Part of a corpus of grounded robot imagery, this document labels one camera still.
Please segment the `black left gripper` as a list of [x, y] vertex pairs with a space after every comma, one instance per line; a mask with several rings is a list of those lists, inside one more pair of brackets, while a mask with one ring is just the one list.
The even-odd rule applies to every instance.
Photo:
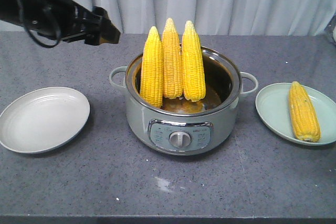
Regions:
[[104, 8], [94, 6], [91, 12], [73, 0], [40, 2], [45, 15], [40, 36], [65, 42], [84, 40], [87, 45], [119, 43], [121, 33]]

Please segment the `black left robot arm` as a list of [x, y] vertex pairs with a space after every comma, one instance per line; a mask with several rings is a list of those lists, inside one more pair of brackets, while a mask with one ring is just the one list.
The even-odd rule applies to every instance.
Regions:
[[1, 0], [1, 20], [24, 28], [44, 48], [79, 40], [117, 44], [121, 35], [104, 8], [88, 10], [74, 0]]

